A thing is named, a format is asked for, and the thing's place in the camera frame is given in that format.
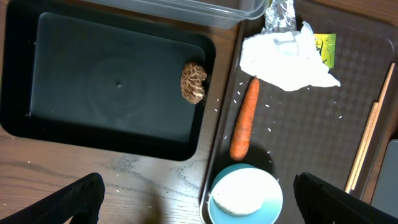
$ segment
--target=blue bowl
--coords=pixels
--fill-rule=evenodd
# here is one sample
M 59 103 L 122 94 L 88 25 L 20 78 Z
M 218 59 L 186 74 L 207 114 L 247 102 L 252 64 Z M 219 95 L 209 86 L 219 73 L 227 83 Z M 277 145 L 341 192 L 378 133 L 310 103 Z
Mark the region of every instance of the blue bowl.
M 214 187 L 217 183 L 227 176 L 228 174 L 240 170 L 240 169 L 258 169 L 254 166 L 248 164 L 235 164 L 223 169 L 214 179 L 213 185 L 211 186 L 211 190 L 213 191 Z M 223 212 L 221 209 L 218 208 L 214 199 L 213 193 L 210 194 L 210 199 L 208 203 L 208 213 L 210 215 L 210 219 L 213 224 L 273 224 L 282 210 L 282 203 L 283 203 L 283 196 L 282 196 L 282 189 L 275 178 L 263 171 L 264 174 L 263 178 L 266 178 L 266 181 L 269 183 L 267 186 L 266 191 L 269 192 L 267 194 L 267 198 L 262 203 L 261 208 L 250 214 L 243 217 L 234 217 L 232 215 L 228 215 L 227 213 Z

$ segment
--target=black plastic tray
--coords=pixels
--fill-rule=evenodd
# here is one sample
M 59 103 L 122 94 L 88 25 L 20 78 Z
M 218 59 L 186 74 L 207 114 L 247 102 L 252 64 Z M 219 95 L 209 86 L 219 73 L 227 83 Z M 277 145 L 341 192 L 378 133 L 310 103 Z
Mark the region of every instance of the black plastic tray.
M 398 56 L 398 30 L 388 24 L 306 0 L 295 1 L 295 12 L 299 27 L 305 20 L 314 33 L 336 34 L 335 67 L 330 72 L 341 87 L 309 86 L 285 92 L 260 81 L 251 145 L 243 162 L 279 179 L 284 204 L 275 223 L 304 223 L 294 197 L 293 181 L 297 174 L 309 172 L 344 189 L 372 104 L 379 98 L 391 62 L 396 62 Z M 239 67 L 242 42 L 260 33 L 263 25 L 256 20 L 245 21 L 240 27 L 201 199 L 200 215 L 205 223 L 211 223 L 207 201 L 214 178 L 226 166 L 236 163 L 228 151 L 244 98 L 237 91 L 245 93 L 252 79 Z M 395 69 L 356 188 L 350 192 L 357 198 L 362 196 L 381 136 L 393 113 L 391 105 L 398 102 L 396 86 Z
M 25 138 L 188 159 L 206 102 L 181 96 L 188 61 L 204 66 L 208 90 L 215 46 L 205 36 L 60 1 L 13 0 L 1 124 Z

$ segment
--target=dark brown tray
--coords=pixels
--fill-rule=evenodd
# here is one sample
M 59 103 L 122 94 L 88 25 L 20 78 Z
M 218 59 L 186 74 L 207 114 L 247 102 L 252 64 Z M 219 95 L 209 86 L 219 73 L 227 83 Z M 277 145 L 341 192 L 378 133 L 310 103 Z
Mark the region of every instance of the dark brown tray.
M 292 186 L 296 174 L 310 172 L 344 189 L 372 103 L 378 99 L 388 68 L 398 56 L 394 51 L 398 47 L 398 30 L 390 25 L 306 0 L 296 1 L 295 10 L 298 24 L 305 20 L 315 33 L 336 33 L 335 67 L 331 73 L 341 87 L 309 86 L 285 92 L 266 82 L 260 84 L 251 147 L 244 162 L 280 180 L 284 205 L 276 223 L 303 223 Z M 241 44 L 245 37 L 259 33 L 262 26 L 263 22 L 256 20 L 245 21 L 240 27 L 201 199 L 200 213 L 205 223 L 211 223 L 205 205 L 212 181 L 222 169 L 235 163 L 228 151 L 244 98 L 237 91 L 245 93 L 252 78 L 239 67 Z M 356 189 L 351 191 L 357 198 L 362 197 L 391 116 L 389 107 L 398 99 L 397 85 L 397 70 L 394 70 L 361 175 Z

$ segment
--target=chopsticks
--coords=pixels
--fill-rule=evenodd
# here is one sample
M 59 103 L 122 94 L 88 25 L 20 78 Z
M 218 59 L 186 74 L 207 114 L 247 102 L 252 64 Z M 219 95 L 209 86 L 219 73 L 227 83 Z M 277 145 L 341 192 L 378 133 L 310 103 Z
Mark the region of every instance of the chopsticks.
M 383 87 L 381 89 L 379 100 L 377 102 L 374 102 L 372 105 L 371 112 L 368 116 L 368 121 L 366 122 L 365 130 L 362 134 L 361 142 L 359 144 L 358 151 L 355 156 L 353 168 L 349 173 L 348 181 L 345 188 L 345 192 L 347 193 L 349 193 L 350 190 L 354 190 L 356 187 L 359 173 L 361 172 L 363 161 L 365 160 L 366 153 L 368 151 L 368 147 L 374 132 L 374 128 L 376 127 L 377 119 L 379 118 L 381 106 L 383 104 L 384 97 L 386 96 L 386 91 L 391 79 L 392 71 L 394 70 L 394 66 L 395 63 L 392 63 L 390 65 L 390 69 L 388 71 L 386 80 L 384 81 Z

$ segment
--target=carrot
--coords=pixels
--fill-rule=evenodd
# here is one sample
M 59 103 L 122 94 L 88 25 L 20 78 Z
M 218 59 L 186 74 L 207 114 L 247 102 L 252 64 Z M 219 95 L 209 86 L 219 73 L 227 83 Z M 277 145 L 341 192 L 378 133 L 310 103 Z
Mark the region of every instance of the carrot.
M 250 83 L 246 96 L 244 97 L 241 111 L 236 122 L 234 135 L 232 137 L 229 154 L 236 161 L 242 160 L 248 153 L 250 145 L 251 130 L 254 112 L 259 98 L 260 83 L 258 78 Z

